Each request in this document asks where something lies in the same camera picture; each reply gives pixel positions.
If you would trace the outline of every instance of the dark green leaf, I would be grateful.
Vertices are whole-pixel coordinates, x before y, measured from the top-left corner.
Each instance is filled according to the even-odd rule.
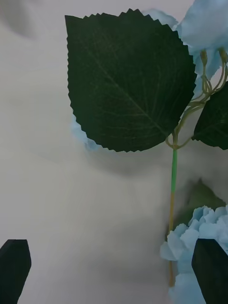
[[[192,139],[228,149],[228,82],[207,101]]]
[[[1,304],[17,304],[30,268],[27,240],[8,240],[0,249]]]
[[[188,204],[174,221],[174,227],[181,223],[187,225],[192,218],[193,211],[198,207],[207,206],[215,210],[225,205],[223,200],[219,199],[208,186],[204,185],[202,180],[199,180],[191,191]]]
[[[66,16],[66,28],[71,107],[88,138],[126,152],[163,142],[195,87],[178,33],[138,10]]]

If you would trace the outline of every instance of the leaf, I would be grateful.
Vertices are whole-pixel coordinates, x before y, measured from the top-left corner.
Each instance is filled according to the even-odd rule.
[[[202,180],[199,180],[191,191],[187,206],[174,221],[174,228],[181,223],[188,225],[192,218],[193,211],[196,208],[203,206],[207,206],[215,210],[218,207],[226,206],[226,204],[223,200],[219,199],[214,192],[202,182]]]
[[[8,240],[0,249],[0,303],[18,302],[30,268],[27,240]]]
[[[195,87],[178,33],[131,9],[119,17],[66,16],[66,28],[71,107],[88,138],[126,152],[163,142]]]
[[[228,149],[228,82],[207,101],[192,139]]]

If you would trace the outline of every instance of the hydrangea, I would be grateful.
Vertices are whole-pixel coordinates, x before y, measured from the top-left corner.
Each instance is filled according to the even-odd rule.
[[[228,254],[228,206],[195,209],[188,226],[178,225],[161,246],[161,257],[177,262],[175,286],[169,290],[174,304],[206,304],[191,266],[198,238],[215,239]]]
[[[98,150],[99,147],[101,147],[101,145],[96,144],[95,141],[87,137],[85,131],[82,131],[81,125],[77,123],[76,117],[74,115],[72,117],[71,130],[74,136],[80,141],[82,141],[89,151],[95,151]]]
[[[202,92],[203,65],[200,58],[202,50],[207,51],[207,78],[210,80],[221,66],[218,49],[228,50],[228,1],[227,0],[195,0],[187,11],[184,19],[178,22],[164,12],[155,9],[144,12],[161,24],[168,24],[171,29],[177,30],[179,37],[189,47],[196,65],[195,97]]]

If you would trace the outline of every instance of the dark rectangular object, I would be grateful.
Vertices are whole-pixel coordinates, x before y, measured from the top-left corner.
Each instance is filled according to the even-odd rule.
[[[17,304],[30,268],[27,240],[8,240],[0,249],[0,304]]]
[[[192,268],[207,304],[228,303],[228,255],[214,239],[198,239]]]

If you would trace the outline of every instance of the green stem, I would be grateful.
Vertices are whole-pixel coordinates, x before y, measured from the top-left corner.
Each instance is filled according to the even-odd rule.
[[[173,145],[177,143],[177,138],[173,137]],[[169,233],[173,230],[173,212],[174,212],[174,197],[176,190],[176,180],[177,180],[177,150],[173,149],[172,154],[172,177],[171,177],[171,197],[170,197],[170,221],[169,221]],[[172,261],[169,262],[169,286],[173,287],[175,285]]]
[[[174,195],[176,190],[176,180],[177,180],[177,150],[173,149],[169,232],[173,229],[173,211],[174,211]]]

